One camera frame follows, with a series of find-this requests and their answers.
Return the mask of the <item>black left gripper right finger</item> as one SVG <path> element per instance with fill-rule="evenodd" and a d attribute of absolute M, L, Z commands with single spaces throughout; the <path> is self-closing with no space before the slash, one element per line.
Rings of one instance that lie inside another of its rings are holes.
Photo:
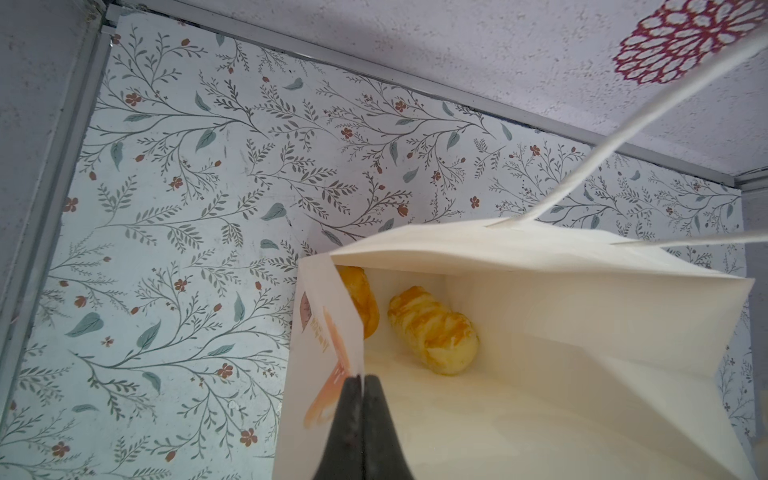
<path fill-rule="evenodd" d="M 363 384 L 363 478 L 413 480 L 380 379 L 375 375 L 366 375 Z"/>

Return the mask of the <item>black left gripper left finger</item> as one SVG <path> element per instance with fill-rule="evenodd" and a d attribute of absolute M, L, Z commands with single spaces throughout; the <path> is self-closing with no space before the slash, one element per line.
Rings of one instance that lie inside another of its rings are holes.
<path fill-rule="evenodd" d="M 362 401 L 361 377 L 347 378 L 314 480 L 363 478 Z"/>

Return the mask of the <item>pale yellow fake bread stick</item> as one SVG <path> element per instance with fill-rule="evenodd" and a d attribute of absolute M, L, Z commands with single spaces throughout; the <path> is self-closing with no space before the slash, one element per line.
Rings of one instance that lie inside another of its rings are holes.
<path fill-rule="evenodd" d="M 389 302 L 388 319 L 396 335 L 433 373 L 459 375 L 479 351 L 480 341 L 472 322 L 421 286 L 394 296 Z"/>

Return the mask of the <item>small pale fake bread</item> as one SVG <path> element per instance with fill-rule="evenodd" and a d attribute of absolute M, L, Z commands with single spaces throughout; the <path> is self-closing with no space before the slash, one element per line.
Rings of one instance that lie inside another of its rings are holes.
<path fill-rule="evenodd" d="M 360 267 L 337 266 L 337 271 L 357 310 L 367 339 L 377 330 L 380 322 L 379 307 L 365 271 Z"/>

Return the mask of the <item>printed paper bakery bag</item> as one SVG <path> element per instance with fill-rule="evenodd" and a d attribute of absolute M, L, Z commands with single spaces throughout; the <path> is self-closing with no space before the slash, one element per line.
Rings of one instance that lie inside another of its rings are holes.
<path fill-rule="evenodd" d="M 415 479 L 751 479 L 714 376 L 753 282 L 598 229 L 543 223 L 619 146 L 767 46 L 760 28 L 665 88 L 538 204 L 505 219 L 407 225 L 298 265 L 273 475 L 313 479 L 345 380 L 377 376 Z M 362 268 L 363 324 L 337 271 Z M 433 373 L 390 300 L 421 286 L 479 351 Z"/>

